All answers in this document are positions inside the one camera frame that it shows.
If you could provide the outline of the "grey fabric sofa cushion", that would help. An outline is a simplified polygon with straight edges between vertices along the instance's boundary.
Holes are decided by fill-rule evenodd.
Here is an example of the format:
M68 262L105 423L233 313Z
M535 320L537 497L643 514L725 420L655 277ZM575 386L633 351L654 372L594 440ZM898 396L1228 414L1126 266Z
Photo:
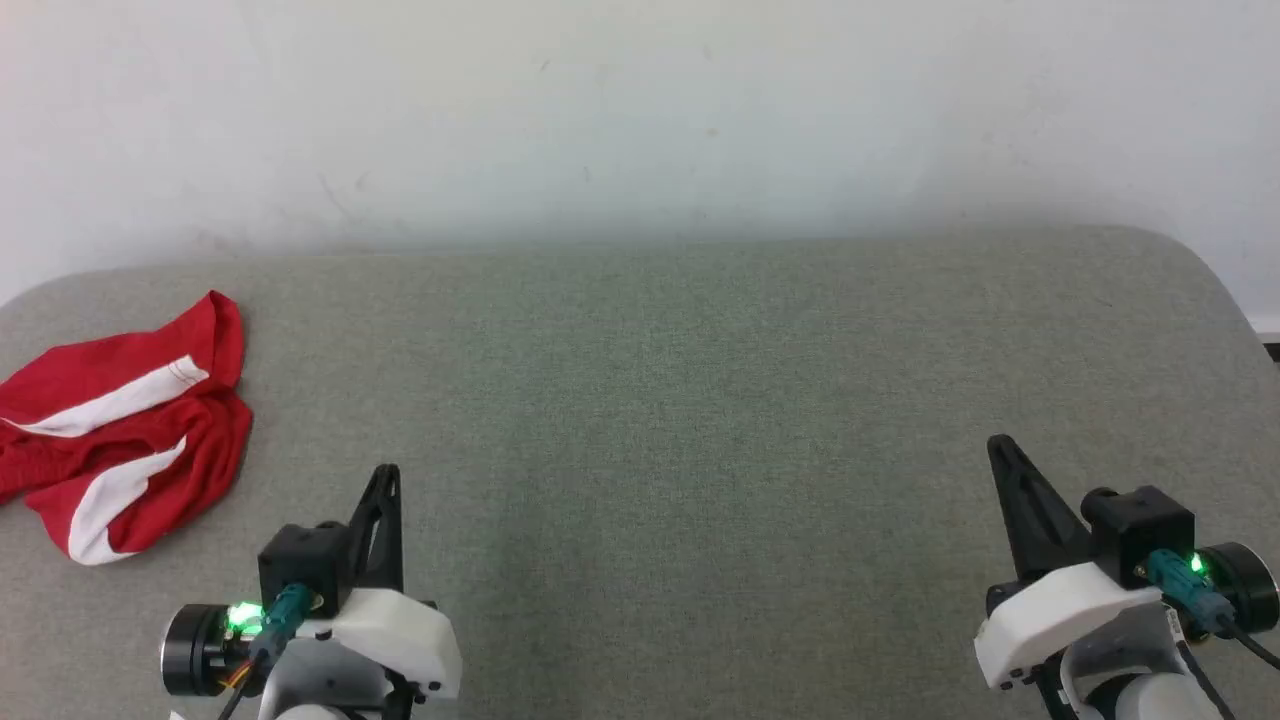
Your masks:
M1280 368L1147 231L100 272L0 307L0 379L210 290L246 323L239 479L100 568L0 509L0 720L214 720L163 689L172 615L256 596L269 538L348 519L381 462L465 661L419 717L1042 717L972 648L1014 577L1000 433L1071 506L1157 486L1280 573Z

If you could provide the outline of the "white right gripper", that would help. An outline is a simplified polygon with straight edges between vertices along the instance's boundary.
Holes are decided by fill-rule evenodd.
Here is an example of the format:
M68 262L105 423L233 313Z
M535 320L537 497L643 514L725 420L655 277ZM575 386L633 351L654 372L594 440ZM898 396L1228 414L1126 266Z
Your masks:
M1033 685L1046 703L1221 702L1193 655L1215 635L1158 587L1125 591L1085 562L1088 528L1012 437L991 436L987 454L1018 582L1030 583L989 589L975 634L988 688Z

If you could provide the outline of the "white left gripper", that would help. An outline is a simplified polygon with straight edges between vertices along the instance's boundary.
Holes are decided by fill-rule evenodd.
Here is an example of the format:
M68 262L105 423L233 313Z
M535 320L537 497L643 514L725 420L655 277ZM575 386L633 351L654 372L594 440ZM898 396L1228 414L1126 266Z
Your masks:
M411 720L426 702L460 697L463 660L451 620L401 593L398 465L374 469L349 530L358 589L334 618L307 616L261 688L246 691L239 706L256 700L256 720ZM265 607L192 603L177 611L160 647L165 692L228 701L228 678L247 659Z

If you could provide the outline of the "red white Bulls shorts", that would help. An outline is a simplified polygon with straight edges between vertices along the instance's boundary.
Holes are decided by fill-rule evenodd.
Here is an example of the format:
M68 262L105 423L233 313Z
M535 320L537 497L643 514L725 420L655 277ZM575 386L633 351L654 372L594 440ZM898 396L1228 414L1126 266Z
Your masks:
M244 351L216 291L156 331L47 350L0 383L0 505L23 501L86 566L151 548L236 482Z

